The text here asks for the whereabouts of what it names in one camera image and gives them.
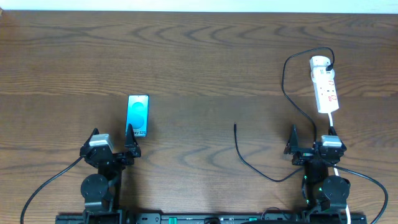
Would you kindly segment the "blue screen Galaxy smartphone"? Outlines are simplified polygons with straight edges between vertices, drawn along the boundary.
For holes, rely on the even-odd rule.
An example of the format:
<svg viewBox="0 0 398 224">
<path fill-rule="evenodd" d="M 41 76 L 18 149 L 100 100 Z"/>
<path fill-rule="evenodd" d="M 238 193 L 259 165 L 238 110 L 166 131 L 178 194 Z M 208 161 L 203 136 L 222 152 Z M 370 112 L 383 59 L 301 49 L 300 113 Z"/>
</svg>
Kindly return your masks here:
<svg viewBox="0 0 398 224">
<path fill-rule="evenodd" d="M 135 137 L 146 137 L 149 118 L 149 95 L 129 95 L 127 99 L 126 131 L 131 125 Z"/>
</svg>

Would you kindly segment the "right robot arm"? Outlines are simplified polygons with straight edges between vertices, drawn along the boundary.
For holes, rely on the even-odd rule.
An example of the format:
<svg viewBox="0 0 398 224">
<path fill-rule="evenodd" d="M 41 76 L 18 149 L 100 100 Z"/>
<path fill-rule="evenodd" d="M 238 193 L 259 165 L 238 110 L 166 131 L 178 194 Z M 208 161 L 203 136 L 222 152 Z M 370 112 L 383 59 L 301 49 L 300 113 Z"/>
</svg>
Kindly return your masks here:
<svg viewBox="0 0 398 224">
<path fill-rule="evenodd" d="M 300 220 L 307 223 L 343 223 L 351 184 L 339 175 L 330 175 L 328 169 L 339 163 L 346 146 L 329 128 L 328 135 L 312 147 L 300 147 L 296 127 L 292 130 L 284 154 L 292 155 L 292 164 L 304 168 L 303 191 L 307 208 L 300 212 Z"/>
</svg>

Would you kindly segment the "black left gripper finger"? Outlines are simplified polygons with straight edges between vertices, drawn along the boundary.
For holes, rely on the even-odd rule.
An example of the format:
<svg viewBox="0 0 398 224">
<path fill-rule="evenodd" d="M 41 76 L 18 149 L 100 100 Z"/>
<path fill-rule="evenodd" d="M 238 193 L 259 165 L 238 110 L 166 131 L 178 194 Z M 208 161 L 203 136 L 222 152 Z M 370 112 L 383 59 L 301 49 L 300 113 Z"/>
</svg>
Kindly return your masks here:
<svg viewBox="0 0 398 224">
<path fill-rule="evenodd" d="M 127 125 L 126 139 L 125 139 L 124 147 L 126 149 L 128 149 L 129 151 L 137 152 L 139 150 L 139 145 L 136 141 L 136 138 L 134 135 L 134 130 L 133 130 L 131 124 Z"/>
<path fill-rule="evenodd" d="M 94 130 L 92 131 L 92 133 L 90 134 L 89 138 L 85 141 L 85 143 L 83 144 L 83 147 L 89 147 L 90 146 L 90 140 L 94 135 L 99 134 L 99 131 L 97 128 L 94 128 Z"/>
</svg>

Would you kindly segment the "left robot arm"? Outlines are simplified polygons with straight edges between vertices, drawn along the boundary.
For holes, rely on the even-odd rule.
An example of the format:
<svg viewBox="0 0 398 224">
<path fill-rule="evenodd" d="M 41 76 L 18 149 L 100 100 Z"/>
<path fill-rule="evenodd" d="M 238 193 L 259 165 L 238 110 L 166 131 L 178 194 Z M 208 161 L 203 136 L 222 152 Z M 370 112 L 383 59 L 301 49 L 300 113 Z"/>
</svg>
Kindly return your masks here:
<svg viewBox="0 0 398 224">
<path fill-rule="evenodd" d="M 135 223 L 136 218 L 119 204 L 122 172 L 141 157 L 132 125 L 127 126 L 124 152 L 113 152 L 113 144 L 108 134 L 100 134 L 94 129 L 82 145 L 80 156 L 98 170 L 81 183 L 80 192 L 85 199 L 84 223 Z"/>
</svg>

